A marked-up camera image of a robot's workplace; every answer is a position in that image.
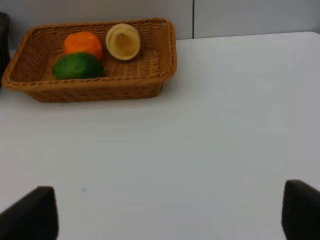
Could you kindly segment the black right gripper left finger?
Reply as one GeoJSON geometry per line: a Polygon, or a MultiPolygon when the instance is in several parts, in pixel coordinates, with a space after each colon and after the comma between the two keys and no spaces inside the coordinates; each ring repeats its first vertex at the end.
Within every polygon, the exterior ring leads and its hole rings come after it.
{"type": "Polygon", "coordinates": [[[39,186],[0,213],[2,240],[56,240],[59,217],[55,190],[39,186]]]}

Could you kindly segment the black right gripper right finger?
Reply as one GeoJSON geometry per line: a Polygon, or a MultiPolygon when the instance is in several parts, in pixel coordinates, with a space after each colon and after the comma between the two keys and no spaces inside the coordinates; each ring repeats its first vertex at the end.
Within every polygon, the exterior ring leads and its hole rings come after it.
{"type": "Polygon", "coordinates": [[[319,240],[320,191],[301,180],[287,180],[281,225],[287,240],[319,240]]]}

